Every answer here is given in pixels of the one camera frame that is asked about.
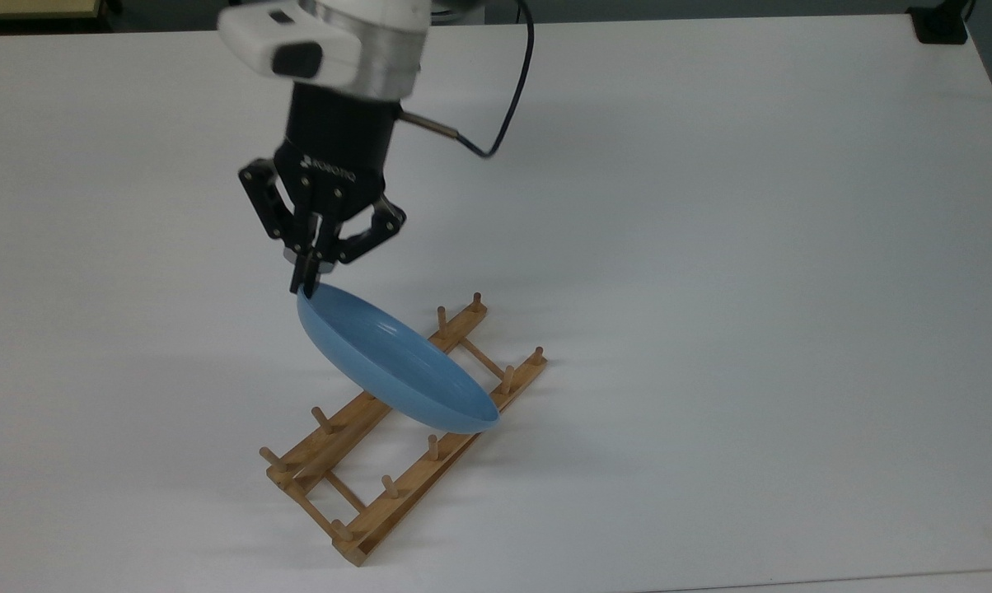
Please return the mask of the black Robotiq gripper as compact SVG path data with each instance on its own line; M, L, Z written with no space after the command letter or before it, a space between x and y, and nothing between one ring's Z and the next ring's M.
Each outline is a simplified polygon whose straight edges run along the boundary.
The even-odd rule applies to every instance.
M398 102L362 99L311 84L295 83L290 94L283 143L270 159L255 159L239 180L267 236L280 240L292 256L289 290L314 296L316 273L331 273L393 239L406 222L405 210L387 198L384 166ZM282 198L280 177L289 198ZM367 229L341 237L342 222L372 206ZM314 248L312 213L323 219L319 256Z

